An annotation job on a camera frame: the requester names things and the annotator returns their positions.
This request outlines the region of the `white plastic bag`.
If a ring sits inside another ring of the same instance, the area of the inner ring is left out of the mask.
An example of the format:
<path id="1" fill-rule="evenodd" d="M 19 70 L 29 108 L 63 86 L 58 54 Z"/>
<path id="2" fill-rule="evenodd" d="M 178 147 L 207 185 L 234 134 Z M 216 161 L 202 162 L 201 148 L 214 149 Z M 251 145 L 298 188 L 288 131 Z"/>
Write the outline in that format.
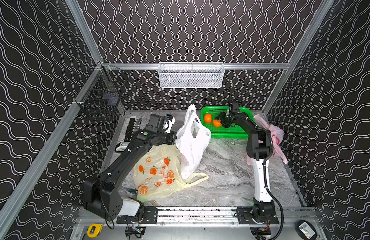
<path id="1" fill-rule="evenodd" d="M 204 127 L 197 115 L 195 105 L 190 105 L 184 125 L 177 131 L 176 147 L 180 151 L 181 176 L 184 180 L 198 168 L 208 147 L 212 134 Z"/>

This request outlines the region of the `pink plastic bag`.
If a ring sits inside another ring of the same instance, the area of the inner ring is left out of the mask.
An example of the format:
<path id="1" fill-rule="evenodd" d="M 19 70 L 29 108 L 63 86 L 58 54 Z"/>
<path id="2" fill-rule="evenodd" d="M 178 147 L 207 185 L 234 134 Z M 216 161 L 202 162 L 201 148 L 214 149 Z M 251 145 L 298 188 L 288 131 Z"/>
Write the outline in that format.
<path id="1" fill-rule="evenodd" d="M 285 164 L 288 163 L 279 144 L 283 140 L 284 132 L 275 125 L 268 124 L 260 115 L 250 118 L 246 113 L 239 113 L 237 124 L 248 134 L 247 164 L 251 166 L 259 159 L 272 159 L 280 157 Z"/>

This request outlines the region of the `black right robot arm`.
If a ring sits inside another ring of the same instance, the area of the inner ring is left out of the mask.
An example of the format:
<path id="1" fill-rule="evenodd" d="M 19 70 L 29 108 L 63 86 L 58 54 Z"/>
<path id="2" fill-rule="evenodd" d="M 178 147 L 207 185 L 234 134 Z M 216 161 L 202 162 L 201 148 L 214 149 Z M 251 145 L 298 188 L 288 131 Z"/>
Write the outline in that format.
<path id="1" fill-rule="evenodd" d="M 250 216 L 256 224 L 266 225 L 254 229 L 257 240 L 276 240 L 283 230 L 284 213 L 269 181 L 269 159 L 274 153 L 272 134 L 242 112 L 236 102 L 230 103 L 227 112 L 220 113 L 216 120 L 226 129 L 239 126 L 248 135 L 247 156 L 254 166 L 256 187 L 252 209 L 243 217 Z"/>

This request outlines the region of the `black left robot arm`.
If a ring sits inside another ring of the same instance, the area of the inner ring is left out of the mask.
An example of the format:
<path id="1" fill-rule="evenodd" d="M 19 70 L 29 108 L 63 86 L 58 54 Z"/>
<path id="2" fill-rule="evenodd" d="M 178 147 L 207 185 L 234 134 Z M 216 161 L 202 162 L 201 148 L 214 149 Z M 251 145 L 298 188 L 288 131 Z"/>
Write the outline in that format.
<path id="1" fill-rule="evenodd" d="M 152 114 L 144 129 L 134 131 L 126 149 L 97 177 L 89 177 L 84 182 L 83 207 L 85 210 L 112 222 L 119 216 L 142 218 L 142 203 L 123 199 L 119 186 L 136 163 L 153 146 L 174 145 L 176 132 L 171 130 L 173 117 Z"/>

